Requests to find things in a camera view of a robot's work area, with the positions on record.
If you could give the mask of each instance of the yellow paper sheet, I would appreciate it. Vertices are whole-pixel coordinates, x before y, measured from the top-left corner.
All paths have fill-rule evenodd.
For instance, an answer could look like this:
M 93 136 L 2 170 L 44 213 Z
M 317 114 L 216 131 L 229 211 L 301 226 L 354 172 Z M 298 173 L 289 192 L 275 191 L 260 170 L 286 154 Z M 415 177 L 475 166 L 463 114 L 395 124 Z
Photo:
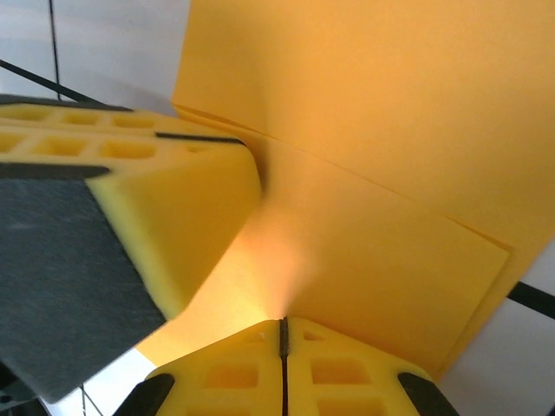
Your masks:
M 242 137 L 253 148 L 263 140 Z M 192 319 L 188 309 L 171 323 L 184 344 L 197 328 L 217 339 L 225 311 L 249 298 L 265 319 L 303 316 L 439 368 L 507 252 L 289 145 L 266 140 L 264 153 L 262 206 L 199 292 L 193 308 L 204 312 Z M 214 291 L 214 279 L 240 289 Z M 164 336 L 141 351 L 151 358 Z
M 444 369 L 555 235 L 554 13 L 550 0 L 193 0 L 173 101 L 510 250 Z

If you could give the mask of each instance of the dark gray fabric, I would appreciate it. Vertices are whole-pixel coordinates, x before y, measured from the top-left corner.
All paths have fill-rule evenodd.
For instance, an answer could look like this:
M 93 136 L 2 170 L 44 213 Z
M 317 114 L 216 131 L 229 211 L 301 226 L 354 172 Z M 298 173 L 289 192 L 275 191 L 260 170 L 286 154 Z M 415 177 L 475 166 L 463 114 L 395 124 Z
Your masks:
M 79 179 L 0 179 L 0 361 L 59 400 L 165 322 Z

